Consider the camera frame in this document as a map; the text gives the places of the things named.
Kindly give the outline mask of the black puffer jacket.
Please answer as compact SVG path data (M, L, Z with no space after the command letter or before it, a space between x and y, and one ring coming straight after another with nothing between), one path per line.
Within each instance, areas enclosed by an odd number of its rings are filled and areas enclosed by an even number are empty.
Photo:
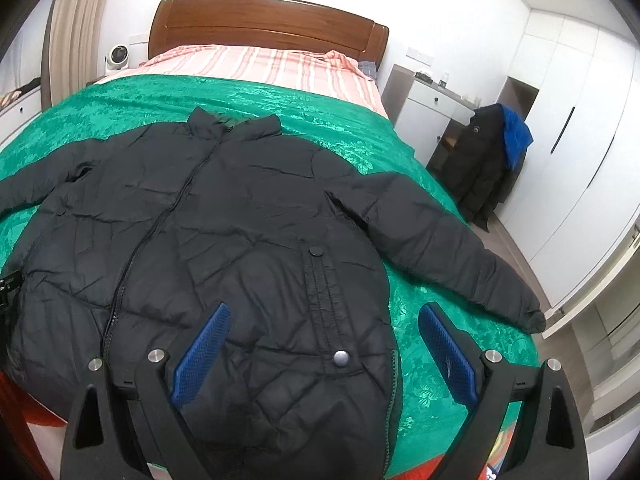
M385 474L402 386L386 262L544 328L528 285L420 185L360 174L274 116L194 110L66 144L2 181L2 214L26 208L6 374L67 417L90 360L137 363L226 304L230 336L183 415L241 479Z

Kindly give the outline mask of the red fleece blanket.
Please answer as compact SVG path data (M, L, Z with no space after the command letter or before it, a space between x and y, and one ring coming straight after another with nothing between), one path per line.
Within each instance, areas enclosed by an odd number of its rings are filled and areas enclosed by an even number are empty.
M66 422L1 373L2 479L60 478Z

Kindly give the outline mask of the white dresser left side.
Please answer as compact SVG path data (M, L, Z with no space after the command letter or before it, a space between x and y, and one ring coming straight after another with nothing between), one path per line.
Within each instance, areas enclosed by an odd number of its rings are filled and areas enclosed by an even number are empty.
M40 78L6 95L0 116L0 146L4 150L41 113Z

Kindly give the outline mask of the beige curtain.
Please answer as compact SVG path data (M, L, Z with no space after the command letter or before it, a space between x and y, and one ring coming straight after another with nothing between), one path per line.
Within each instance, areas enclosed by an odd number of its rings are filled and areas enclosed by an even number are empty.
M41 60L41 108L47 110L98 78L106 0L53 0Z

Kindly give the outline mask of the small white desk fan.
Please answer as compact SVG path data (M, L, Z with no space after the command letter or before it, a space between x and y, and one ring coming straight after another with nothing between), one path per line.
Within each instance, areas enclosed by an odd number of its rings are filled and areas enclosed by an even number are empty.
M105 71L107 73L122 70L129 65L129 49L123 44L112 47L105 58Z

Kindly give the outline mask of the white wardrobe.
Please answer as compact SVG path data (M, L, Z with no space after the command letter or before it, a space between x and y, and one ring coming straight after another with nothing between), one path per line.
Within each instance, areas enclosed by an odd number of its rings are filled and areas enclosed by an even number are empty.
M557 308L620 235L587 219L582 198L612 150L639 46L610 0L522 1L509 78L538 91L525 118L534 142L498 217Z

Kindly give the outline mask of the black coat on chair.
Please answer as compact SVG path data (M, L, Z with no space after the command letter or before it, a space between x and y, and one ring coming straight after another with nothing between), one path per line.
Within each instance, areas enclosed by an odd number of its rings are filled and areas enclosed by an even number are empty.
M484 231L496 207L509 197L527 154L515 169L506 164L501 105L478 108L466 126L442 137L427 164L463 219Z

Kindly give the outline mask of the blue garment on chair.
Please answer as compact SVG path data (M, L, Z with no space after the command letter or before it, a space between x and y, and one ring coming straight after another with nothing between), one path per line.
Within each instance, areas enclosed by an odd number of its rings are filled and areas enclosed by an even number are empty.
M501 105L503 112L503 143L506 152L506 164L515 169L534 138L524 120L505 105Z

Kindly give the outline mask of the white nightstand with drawer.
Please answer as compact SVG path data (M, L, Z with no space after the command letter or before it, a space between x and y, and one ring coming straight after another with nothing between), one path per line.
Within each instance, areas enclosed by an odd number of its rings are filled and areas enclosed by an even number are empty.
M382 92L382 103L402 142L426 166L450 125L466 126L476 106L408 68L395 64Z

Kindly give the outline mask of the green satin bedspread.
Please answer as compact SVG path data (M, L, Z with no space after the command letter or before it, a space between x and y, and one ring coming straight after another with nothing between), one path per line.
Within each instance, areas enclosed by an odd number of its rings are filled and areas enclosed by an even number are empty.
M372 110L270 84L198 76L131 76L75 93L36 118L2 150L2 177L15 174L68 142L106 139L150 122L183 122L195 107L237 120L275 114L285 133L334 151L363 174L401 172L416 180L445 209L456 209L390 122ZM535 365L538 353L531 336L480 312L451 292L412 282L392 266L386 271L390 314L405 379L398 440L387 474L416 479L445 452L464 416L464 409L450 398L420 339L416 327L420 304L439 302L452 322L467 330L481 347L502 351L512 363Z

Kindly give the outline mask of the brown wooden headboard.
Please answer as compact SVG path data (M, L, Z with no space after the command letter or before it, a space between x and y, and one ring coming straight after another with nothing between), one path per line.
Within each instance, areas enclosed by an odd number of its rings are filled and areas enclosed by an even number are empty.
M162 0L148 57L194 44L335 50L380 66L390 30L363 16L302 0Z

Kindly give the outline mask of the pink plaid bed sheet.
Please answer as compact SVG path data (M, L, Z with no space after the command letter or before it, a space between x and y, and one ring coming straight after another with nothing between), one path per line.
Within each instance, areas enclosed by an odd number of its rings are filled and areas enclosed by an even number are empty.
M351 102L387 116L374 78L363 73L356 60L337 50L317 53L221 44L180 46L138 67L115 70L99 82L140 75L202 76L271 84Z

